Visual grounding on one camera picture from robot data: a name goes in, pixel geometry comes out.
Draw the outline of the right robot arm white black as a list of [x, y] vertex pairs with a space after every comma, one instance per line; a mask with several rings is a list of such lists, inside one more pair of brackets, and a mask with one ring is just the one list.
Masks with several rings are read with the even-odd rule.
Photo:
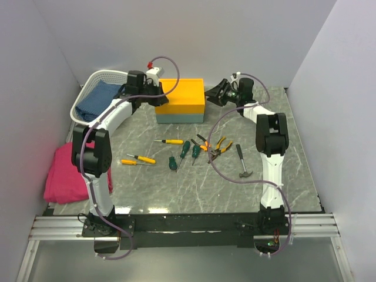
[[287, 118], [263, 107], [270, 100], [258, 102], [253, 98], [254, 82], [261, 82], [253, 75], [237, 72], [231, 80], [223, 79], [205, 91], [207, 101], [217, 106], [231, 102], [238, 113], [256, 124], [256, 149], [263, 165], [263, 194], [256, 225], [260, 232], [270, 234], [275, 229], [288, 226], [285, 218], [286, 197], [281, 191], [283, 160], [289, 146]]

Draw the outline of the orange grey drawer box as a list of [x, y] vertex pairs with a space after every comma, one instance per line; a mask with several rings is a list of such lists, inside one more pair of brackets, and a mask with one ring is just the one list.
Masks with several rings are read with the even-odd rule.
[[203, 123], [206, 108], [203, 78], [180, 78], [167, 98], [167, 104], [155, 108], [157, 123]]

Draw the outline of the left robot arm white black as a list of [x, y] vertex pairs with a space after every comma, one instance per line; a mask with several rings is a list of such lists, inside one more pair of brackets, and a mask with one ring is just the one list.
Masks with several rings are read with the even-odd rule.
[[141, 104], [156, 107], [168, 102], [162, 75], [163, 69], [153, 66], [146, 72], [99, 70], [89, 77], [71, 109], [76, 122], [71, 160], [85, 181], [90, 201], [85, 225], [103, 236], [124, 232], [109, 192], [110, 137]]

